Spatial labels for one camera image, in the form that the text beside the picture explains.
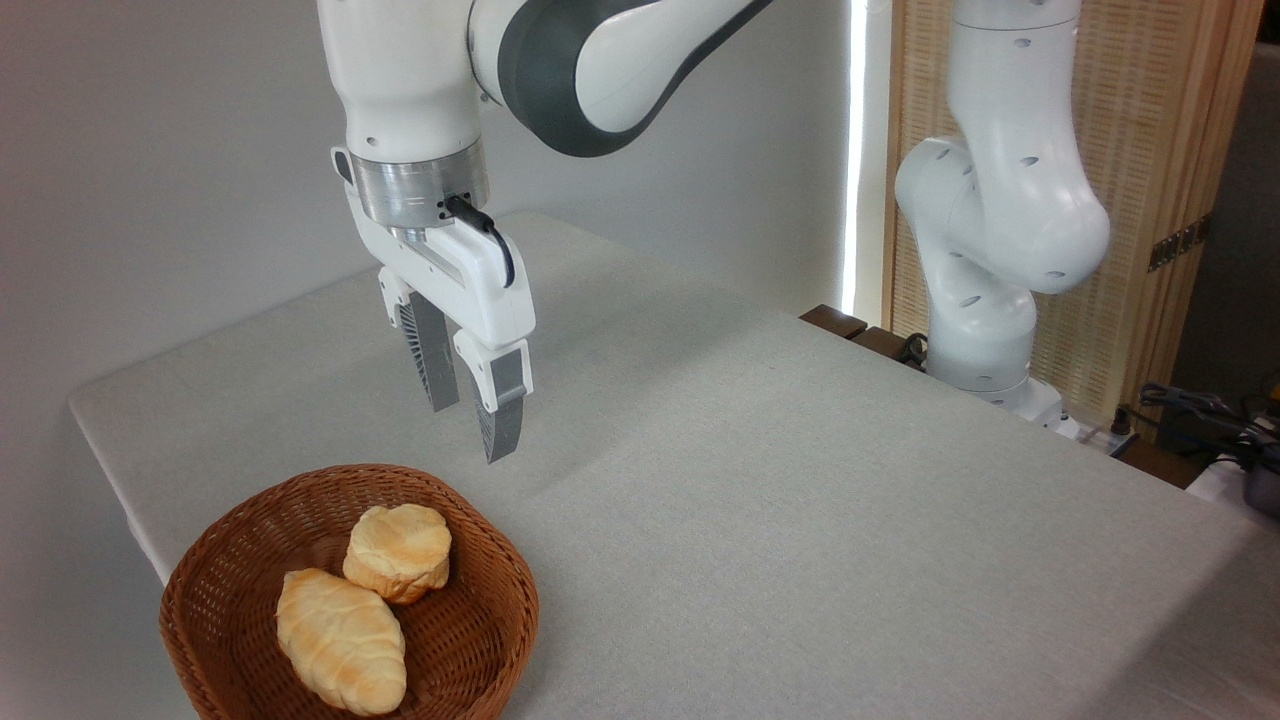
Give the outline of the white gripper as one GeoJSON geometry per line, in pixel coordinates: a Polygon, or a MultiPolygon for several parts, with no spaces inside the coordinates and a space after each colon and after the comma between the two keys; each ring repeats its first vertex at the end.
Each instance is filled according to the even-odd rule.
{"type": "Polygon", "coordinates": [[[366,250],[384,265],[378,282],[434,413],[460,401],[454,350],[470,375],[488,462],[518,447],[524,400],[532,392],[529,342],[536,324],[524,260],[480,208],[488,200],[483,147],[426,161],[383,163],[335,146],[366,250]]]}

